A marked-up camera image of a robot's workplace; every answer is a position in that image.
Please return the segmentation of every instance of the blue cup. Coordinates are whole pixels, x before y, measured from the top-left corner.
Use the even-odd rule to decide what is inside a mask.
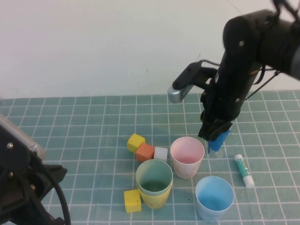
[[[219,221],[234,201],[231,185],[216,176],[202,178],[195,193],[197,213],[207,222]]]

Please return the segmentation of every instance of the yellow block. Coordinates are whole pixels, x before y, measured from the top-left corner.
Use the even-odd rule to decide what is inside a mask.
[[[137,149],[142,143],[146,143],[146,139],[137,134],[133,134],[127,142],[127,149],[133,153],[136,153]]]
[[[126,212],[142,211],[142,203],[139,190],[124,191]]]

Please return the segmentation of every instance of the screw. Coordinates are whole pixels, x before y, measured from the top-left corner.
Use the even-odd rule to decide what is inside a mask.
[[[13,173],[13,172],[9,172],[9,173],[8,173],[8,177],[9,177],[9,178],[13,178],[13,177],[14,177],[14,173]]]
[[[30,187],[33,191],[35,191],[37,189],[36,186],[34,186],[33,184],[30,184]]]
[[[8,149],[12,149],[13,147],[14,147],[14,145],[11,142],[7,144]]]

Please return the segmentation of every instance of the paper cup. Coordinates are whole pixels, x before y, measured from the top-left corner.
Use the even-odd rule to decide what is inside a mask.
[[[192,137],[176,139],[170,148],[172,165],[177,176],[190,179],[195,176],[204,157],[204,146]]]
[[[172,186],[173,172],[167,163],[158,159],[150,159],[137,168],[136,182],[144,194],[160,196]]]
[[[216,222],[226,213],[234,201],[231,185],[223,178],[208,176],[196,186],[196,209],[207,222]]]
[[[151,209],[160,209],[162,208],[168,201],[172,184],[170,188],[165,192],[163,195],[160,196],[149,196],[143,193],[143,191],[140,190],[139,186],[137,185],[137,188],[140,191],[140,195],[144,201],[144,203]]]

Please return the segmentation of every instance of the orange block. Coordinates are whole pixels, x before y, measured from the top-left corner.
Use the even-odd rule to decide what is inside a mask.
[[[154,151],[155,151],[155,147],[148,145],[146,143],[142,143],[135,153],[137,161],[145,162],[149,159],[153,159]]]

